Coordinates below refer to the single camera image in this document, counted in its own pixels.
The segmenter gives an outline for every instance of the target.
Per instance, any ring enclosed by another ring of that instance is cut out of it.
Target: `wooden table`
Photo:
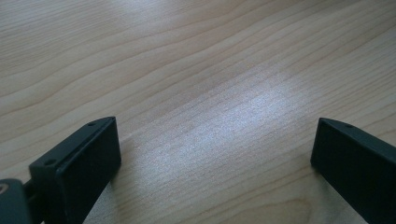
[[[0,178],[116,116],[86,223],[364,223],[309,159],[318,118],[396,145],[395,1],[0,3]]]

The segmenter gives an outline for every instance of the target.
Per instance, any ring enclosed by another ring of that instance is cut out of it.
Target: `small hole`
[[[56,160],[49,160],[49,161],[46,161],[46,163],[44,163],[44,165],[52,165],[55,162],[56,162]]]
[[[8,189],[8,184],[0,184],[0,194],[6,192]]]

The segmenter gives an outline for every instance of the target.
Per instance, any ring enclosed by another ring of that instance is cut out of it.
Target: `black plastic piece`
[[[20,180],[0,180],[0,211],[2,224],[32,224],[29,206]]]
[[[0,194],[0,224],[83,223],[120,163],[116,119],[84,125],[29,166],[24,187],[0,181],[11,181]]]
[[[396,223],[396,147],[319,119],[311,163],[367,222]]]

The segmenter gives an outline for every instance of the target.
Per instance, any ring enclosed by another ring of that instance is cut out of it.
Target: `wood grain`
[[[396,3],[0,2],[0,178],[117,116],[86,223],[364,223],[309,158],[319,117],[396,145]]]

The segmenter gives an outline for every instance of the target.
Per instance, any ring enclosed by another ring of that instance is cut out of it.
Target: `screw hole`
[[[0,194],[8,190],[8,184],[0,184]]]
[[[55,163],[56,162],[56,160],[49,160],[49,161],[46,161],[45,163],[44,163],[44,165],[52,165],[53,163]]]

